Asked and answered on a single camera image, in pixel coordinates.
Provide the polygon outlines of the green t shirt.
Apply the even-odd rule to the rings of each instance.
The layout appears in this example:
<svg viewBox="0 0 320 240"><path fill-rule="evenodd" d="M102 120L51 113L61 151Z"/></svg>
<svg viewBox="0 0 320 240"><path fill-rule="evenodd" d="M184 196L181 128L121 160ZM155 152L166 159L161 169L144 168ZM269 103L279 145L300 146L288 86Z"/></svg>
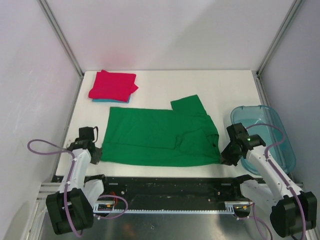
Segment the green t shirt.
<svg viewBox="0 0 320 240"><path fill-rule="evenodd" d="M200 98L170 104L171 109L111 107L101 160L153 167L219 164L219 133Z"/></svg>

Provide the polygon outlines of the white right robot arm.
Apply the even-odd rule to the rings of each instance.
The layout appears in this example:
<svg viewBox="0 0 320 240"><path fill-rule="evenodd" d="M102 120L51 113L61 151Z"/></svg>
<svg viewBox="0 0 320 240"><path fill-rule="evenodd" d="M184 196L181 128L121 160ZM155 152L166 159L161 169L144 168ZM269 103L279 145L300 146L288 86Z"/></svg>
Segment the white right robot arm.
<svg viewBox="0 0 320 240"><path fill-rule="evenodd" d="M305 192L285 174L259 135L230 137L221 157L228 165L236 165L240 158L245 158L258 170L265 187L250 176L242 176L242 183L233 185L230 194L237 201L248 198L264 210L280 237L301 234L304 240L307 231L316 227L316 196L311 191Z"/></svg>

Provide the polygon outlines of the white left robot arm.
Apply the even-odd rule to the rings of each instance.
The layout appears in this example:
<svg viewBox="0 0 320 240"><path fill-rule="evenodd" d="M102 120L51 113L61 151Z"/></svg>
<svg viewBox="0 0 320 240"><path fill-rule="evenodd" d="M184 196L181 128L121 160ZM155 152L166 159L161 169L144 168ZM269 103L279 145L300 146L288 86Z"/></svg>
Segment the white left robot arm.
<svg viewBox="0 0 320 240"><path fill-rule="evenodd" d="M85 181L88 166L101 153L92 140L77 139L66 150L71 163L57 192L47 196L46 207L56 235L73 232L80 237L84 229L93 226L97 199L107 199L111 188L99 178Z"/></svg>

